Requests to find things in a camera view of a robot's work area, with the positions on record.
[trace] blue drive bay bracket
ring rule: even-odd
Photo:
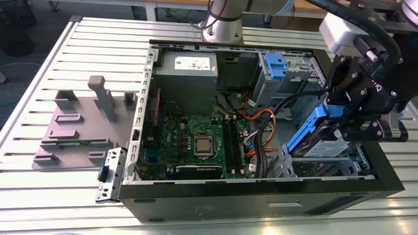
[[[288,62],[282,54],[266,53],[266,65],[273,79],[282,79],[288,73]]]
[[[317,127],[321,122],[318,122],[324,118],[340,118],[344,114],[345,106],[341,105],[326,105],[321,104],[313,111],[312,115],[306,119],[302,127],[297,131],[296,135],[288,142],[289,152],[298,146],[301,141],[304,141],[305,137],[314,133]]]

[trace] slotted metal surface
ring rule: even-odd
[[[32,158],[47,131],[59,89],[91,95],[91,75],[103,75],[114,95],[142,87],[150,39],[199,41],[187,24],[85,18],[70,23],[0,133],[0,231],[98,234],[110,230],[191,234],[418,234],[418,120],[404,114],[408,143],[385,143],[406,190],[330,216],[141,224],[122,204],[95,204],[97,169],[39,172]],[[246,44],[328,49],[318,33],[245,28]],[[123,234],[138,234],[123,231]]]

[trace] sticker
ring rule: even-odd
[[[317,145],[308,151],[305,157],[336,157],[349,147],[349,142],[344,139],[337,141],[320,141]]]
[[[256,166],[254,164],[250,164],[250,165],[249,165],[249,170],[250,170],[250,171],[256,171],[256,169],[257,169],[257,166]]]
[[[175,70],[210,70],[210,58],[178,56]]]
[[[249,99],[247,104],[249,104],[251,107],[254,107],[254,106],[256,106],[256,102],[254,102],[251,99]]]

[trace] motherboard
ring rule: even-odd
[[[243,138],[249,123],[226,117],[166,117],[159,148],[145,150],[143,180],[251,178]]]

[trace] screw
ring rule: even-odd
[[[380,57],[377,56],[377,54],[370,50],[366,52],[366,56],[372,60],[373,63],[380,60]]]

